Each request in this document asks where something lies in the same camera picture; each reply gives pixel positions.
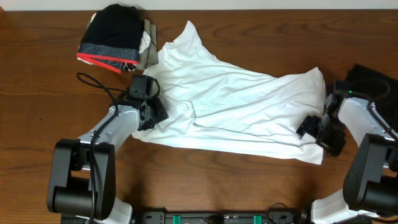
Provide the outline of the white t-shirt pixel print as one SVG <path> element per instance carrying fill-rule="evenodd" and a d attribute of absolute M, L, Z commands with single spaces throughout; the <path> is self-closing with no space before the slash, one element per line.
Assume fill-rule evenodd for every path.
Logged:
<path fill-rule="evenodd" d="M 319 165 L 323 149 L 297 129 L 323 113 L 322 72 L 276 78 L 220 61 L 193 25 L 167 42 L 157 65 L 145 70 L 160 84 L 168 118 L 133 137 L 172 147 L 297 159 Z"/>

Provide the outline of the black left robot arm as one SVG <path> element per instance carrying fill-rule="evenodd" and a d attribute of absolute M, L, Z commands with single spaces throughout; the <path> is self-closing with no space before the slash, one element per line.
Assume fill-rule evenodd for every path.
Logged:
<path fill-rule="evenodd" d="M 132 207 L 116 197 L 115 155 L 135 131 L 168 118 L 157 97 L 119 99 L 108 114 L 77 139 L 59 140 L 53 152 L 47 208 L 95 223 L 129 223 Z"/>

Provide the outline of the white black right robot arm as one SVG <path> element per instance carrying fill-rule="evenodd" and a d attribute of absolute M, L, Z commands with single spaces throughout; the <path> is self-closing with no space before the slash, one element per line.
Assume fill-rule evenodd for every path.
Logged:
<path fill-rule="evenodd" d="M 345 146 L 344 129 L 358 145 L 342 189 L 313 201 L 299 223 L 397 223 L 397 177 L 383 174 L 384 169 L 397 172 L 397 131 L 378 107 L 389 95 L 334 90 L 323 116 L 307 116 L 299 126 L 299 135 L 311 135 L 332 156 Z"/>

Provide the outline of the olive grey folded garment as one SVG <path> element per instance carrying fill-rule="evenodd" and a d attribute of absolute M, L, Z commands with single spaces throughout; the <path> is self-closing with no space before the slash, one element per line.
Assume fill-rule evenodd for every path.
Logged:
<path fill-rule="evenodd" d="M 136 65 L 136 70 L 144 71 L 147 67 L 157 65 L 158 62 L 157 26 L 144 19 L 143 33 L 139 46 L 139 62 Z"/>

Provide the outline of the black t-shirt white logo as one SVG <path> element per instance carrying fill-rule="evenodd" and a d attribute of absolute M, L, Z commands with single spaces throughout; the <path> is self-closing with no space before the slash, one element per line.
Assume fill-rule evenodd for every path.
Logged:
<path fill-rule="evenodd" d="M 345 79 L 353 91 L 370 96 L 377 112 L 397 131 L 397 79 L 362 65 L 355 65 Z"/>

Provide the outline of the black folded garment pink trim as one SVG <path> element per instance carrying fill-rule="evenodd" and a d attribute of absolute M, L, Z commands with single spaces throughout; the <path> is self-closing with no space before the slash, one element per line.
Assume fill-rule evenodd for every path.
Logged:
<path fill-rule="evenodd" d="M 142 35 L 139 11 L 134 6 L 112 4 L 92 18 L 76 56 L 116 73 L 131 71 L 139 63 Z"/>

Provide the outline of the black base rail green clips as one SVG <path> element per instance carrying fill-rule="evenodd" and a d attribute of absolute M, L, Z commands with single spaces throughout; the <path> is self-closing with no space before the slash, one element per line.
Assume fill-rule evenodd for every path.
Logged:
<path fill-rule="evenodd" d="M 129 224 L 313 224 L 307 209 L 295 210 L 283 205 L 274 205 L 261 213 L 205 213 L 168 212 L 166 210 L 138 212 L 134 210 L 130 218 L 110 215 L 105 220 L 93 223 Z"/>

